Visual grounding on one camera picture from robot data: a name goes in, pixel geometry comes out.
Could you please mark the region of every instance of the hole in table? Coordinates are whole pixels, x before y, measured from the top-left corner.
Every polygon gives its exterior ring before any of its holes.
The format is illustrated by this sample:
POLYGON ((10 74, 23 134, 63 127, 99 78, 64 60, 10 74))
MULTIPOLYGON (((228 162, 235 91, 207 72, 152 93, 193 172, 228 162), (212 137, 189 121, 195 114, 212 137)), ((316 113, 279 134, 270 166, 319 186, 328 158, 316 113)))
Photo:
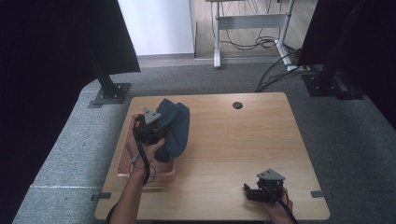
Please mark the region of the hole in table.
POLYGON ((241 102, 235 102, 235 103, 233 103, 233 108, 235 108, 235 109, 242 109, 243 106, 244 106, 244 105, 242 105, 241 102))

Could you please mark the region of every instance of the gray carpet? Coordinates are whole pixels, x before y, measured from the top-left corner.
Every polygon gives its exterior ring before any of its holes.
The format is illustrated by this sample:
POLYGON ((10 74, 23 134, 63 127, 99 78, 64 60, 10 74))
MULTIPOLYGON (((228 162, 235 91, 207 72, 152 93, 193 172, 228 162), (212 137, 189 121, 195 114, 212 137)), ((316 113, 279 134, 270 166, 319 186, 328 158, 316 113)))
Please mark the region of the gray carpet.
MULTIPOLYGON (((221 70, 212 65, 144 68, 142 73, 120 74, 112 79, 132 83, 126 102, 143 95, 254 92, 270 65, 224 64, 221 70)), ((284 66, 280 64, 269 76, 282 70, 284 66)), ((326 221, 300 223, 395 223, 396 132, 368 97, 355 101, 310 97, 301 74, 293 73, 264 90, 287 94, 331 212, 326 221)), ((15 223, 26 220, 52 223, 63 217, 69 218, 67 223, 94 221, 95 203, 89 196, 100 192, 104 184, 112 158, 109 149, 115 148, 129 104, 87 108, 99 88, 99 83, 94 81, 81 92, 64 131, 29 189, 15 223), (85 150, 90 144, 93 149, 85 150), (67 157, 73 157, 73 161, 65 159, 67 157), (71 169, 75 178, 68 177, 66 171, 71 169), (85 199, 70 197, 67 201, 65 196, 58 199, 48 196, 49 193, 59 196, 62 192, 73 195, 71 191, 86 195, 85 199), (41 203, 46 212, 35 206, 41 203), (64 209, 68 210, 67 214, 60 212, 64 209)))

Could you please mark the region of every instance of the table leg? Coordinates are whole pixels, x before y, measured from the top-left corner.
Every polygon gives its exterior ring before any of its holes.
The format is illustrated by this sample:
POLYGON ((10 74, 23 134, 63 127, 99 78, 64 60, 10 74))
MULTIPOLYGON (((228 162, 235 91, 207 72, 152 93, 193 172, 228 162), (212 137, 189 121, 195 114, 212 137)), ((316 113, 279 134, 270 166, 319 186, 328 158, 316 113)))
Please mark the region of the table leg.
POLYGON ((219 36, 219 2, 216 3, 216 18, 215 18, 215 54, 214 54, 214 64, 215 68, 221 68, 220 64, 220 36, 219 36))

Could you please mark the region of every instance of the wood grain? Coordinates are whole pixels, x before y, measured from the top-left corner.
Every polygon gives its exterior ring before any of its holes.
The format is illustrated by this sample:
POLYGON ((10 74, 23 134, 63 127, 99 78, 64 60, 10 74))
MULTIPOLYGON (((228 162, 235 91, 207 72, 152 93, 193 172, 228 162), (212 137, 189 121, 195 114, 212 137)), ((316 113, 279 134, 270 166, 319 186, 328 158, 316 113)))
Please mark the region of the wood grain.
POLYGON ((96 217, 105 219, 117 202, 125 181, 116 168, 131 116, 143 107, 156 108, 163 98, 191 110, 190 137, 177 158, 177 177, 165 186, 145 188, 139 219, 152 220, 267 220, 258 203, 248 201, 243 184, 257 188, 256 174, 272 168, 286 177, 297 219, 330 216, 303 139, 284 93, 150 96, 132 100, 96 217), (243 104, 234 109, 233 103, 243 104))

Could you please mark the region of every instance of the white wall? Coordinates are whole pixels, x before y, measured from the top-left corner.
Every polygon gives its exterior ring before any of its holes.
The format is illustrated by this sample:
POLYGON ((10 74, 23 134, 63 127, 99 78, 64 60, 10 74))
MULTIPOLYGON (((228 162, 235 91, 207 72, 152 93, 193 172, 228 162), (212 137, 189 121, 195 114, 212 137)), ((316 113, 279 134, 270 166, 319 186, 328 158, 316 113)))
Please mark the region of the white wall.
POLYGON ((119 0, 136 55, 194 53, 190 1, 119 0))

